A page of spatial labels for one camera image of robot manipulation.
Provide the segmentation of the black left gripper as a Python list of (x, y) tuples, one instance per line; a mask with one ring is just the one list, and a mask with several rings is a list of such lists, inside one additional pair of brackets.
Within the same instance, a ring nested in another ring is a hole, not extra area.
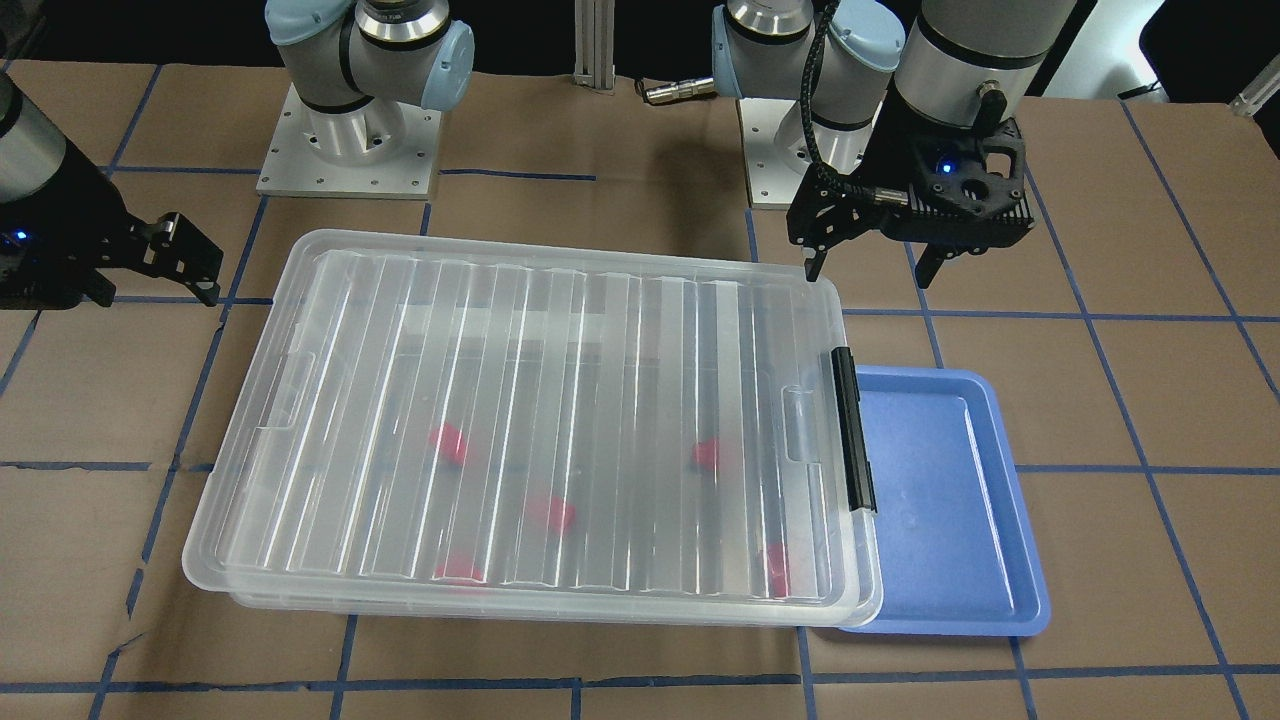
[(979, 95), (966, 126), (947, 126), (890, 95), (861, 164), (850, 174), (809, 170), (787, 211), (803, 246), (805, 279), (817, 283), (829, 249), (876, 229), (928, 243), (914, 265), (928, 290), (963, 251), (1006, 249), (1036, 227), (1025, 187), (1027, 146), (1006, 95)]

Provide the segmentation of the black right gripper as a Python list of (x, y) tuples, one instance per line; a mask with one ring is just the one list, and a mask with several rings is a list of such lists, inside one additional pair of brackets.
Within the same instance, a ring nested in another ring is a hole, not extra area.
[(108, 307), (115, 286), (100, 269), (116, 265), (187, 288), (202, 305), (221, 297), (224, 259), (188, 217), (129, 218), (120, 193), (96, 165), (63, 165), (33, 193), (3, 204), (4, 310), (67, 310), (88, 299)]

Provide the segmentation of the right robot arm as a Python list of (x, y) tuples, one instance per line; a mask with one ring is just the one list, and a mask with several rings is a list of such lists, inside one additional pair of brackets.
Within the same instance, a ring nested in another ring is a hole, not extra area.
[[(269, 1), (291, 91), (257, 183), (291, 197), (424, 199), (444, 113), (474, 68), (472, 29), (447, 1)], [(223, 251), (187, 217), (132, 214), (116, 186), (3, 77), (1, 301), (64, 310), (116, 296), (108, 269), (220, 296)]]

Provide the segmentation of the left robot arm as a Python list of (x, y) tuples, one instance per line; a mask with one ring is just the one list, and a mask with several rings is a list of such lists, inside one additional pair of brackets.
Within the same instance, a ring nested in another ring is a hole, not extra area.
[(828, 252), (876, 231), (919, 243), (916, 286), (1036, 225), (1015, 117), (1070, 1), (724, 1), (712, 78), (735, 99), (794, 105), (803, 177), (788, 242), (818, 281)]

